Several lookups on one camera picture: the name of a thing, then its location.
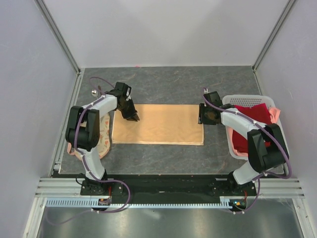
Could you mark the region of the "peach cloth napkin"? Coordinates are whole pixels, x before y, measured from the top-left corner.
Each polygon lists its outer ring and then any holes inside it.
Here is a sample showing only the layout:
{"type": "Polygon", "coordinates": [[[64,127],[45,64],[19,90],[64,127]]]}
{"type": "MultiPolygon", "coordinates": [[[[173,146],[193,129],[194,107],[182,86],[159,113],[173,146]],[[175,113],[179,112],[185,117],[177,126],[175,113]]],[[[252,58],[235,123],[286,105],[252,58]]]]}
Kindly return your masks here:
{"type": "Polygon", "coordinates": [[[198,105],[136,104],[135,108],[138,122],[114,113],[113,143],[203,146],[204,127],[198,123],[198,105]]]}

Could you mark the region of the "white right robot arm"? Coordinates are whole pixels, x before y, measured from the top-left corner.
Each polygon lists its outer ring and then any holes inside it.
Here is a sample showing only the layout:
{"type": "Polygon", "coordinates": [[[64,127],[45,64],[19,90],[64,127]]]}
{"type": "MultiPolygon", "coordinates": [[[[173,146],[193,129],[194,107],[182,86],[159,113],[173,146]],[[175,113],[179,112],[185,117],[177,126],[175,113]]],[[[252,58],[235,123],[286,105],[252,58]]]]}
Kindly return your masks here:
{"type": "Polygon", "coordinates": [[[283,164],[289,164],[289,153],[279,120],[280,110],[274,101],[260,95],[227,95],[203,89],[199,105],[199,124],[225,126],[229,152],[245,163],[228,175],[227,189],[238,195],[245,184],[283,164]]]}

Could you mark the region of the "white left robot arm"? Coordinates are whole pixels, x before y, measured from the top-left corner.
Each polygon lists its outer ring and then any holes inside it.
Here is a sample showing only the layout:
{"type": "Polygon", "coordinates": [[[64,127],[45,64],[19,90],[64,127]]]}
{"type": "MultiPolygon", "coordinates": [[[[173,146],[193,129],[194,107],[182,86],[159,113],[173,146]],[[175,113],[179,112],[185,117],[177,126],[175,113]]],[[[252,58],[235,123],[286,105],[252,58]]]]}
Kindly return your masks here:
{"type": "Polygon", "coordinates": [[[112,90],[101,93],[93,102],[73,106],[69,111],[65,139],[82,158],[85,176],[93,180],[91,188],[98,195],[107,193],[109,188],[106,170],[97,149],[101,132],[100,119],[110,111],[118,110],[125,120],[139,121],[131,90],[127,84],[117,82],[112,90]]]}

